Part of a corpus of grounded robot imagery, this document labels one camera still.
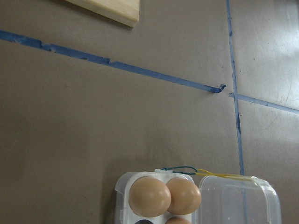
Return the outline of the brown egg carried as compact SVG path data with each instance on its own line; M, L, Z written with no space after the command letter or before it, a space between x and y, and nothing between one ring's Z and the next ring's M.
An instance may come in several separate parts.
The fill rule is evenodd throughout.
M190 221L182 217L171 217L165 224L192 224Z

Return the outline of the clear plastic egg box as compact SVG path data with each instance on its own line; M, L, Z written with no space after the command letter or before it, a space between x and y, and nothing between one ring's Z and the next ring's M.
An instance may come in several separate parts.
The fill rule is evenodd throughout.
M279 224L279 197L253 176L181 167L128 172L116 183L117 224Z

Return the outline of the brown egg in box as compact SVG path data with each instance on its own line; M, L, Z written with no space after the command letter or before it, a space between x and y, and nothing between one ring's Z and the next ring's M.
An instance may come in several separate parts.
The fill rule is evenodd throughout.
M170 207L171 193L161 180L150 176L141 177L130 187L128 203L139 216L157 217Z
M171 193L168 212L175 215L187 215L200 207L202 196L199 188L191 181L173 178L166 184Z

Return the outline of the wooden cutting board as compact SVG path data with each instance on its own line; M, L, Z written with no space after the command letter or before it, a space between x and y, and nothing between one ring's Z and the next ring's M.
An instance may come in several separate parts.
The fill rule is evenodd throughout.
M68 0L68 2L131 28L139 22L139 0Z

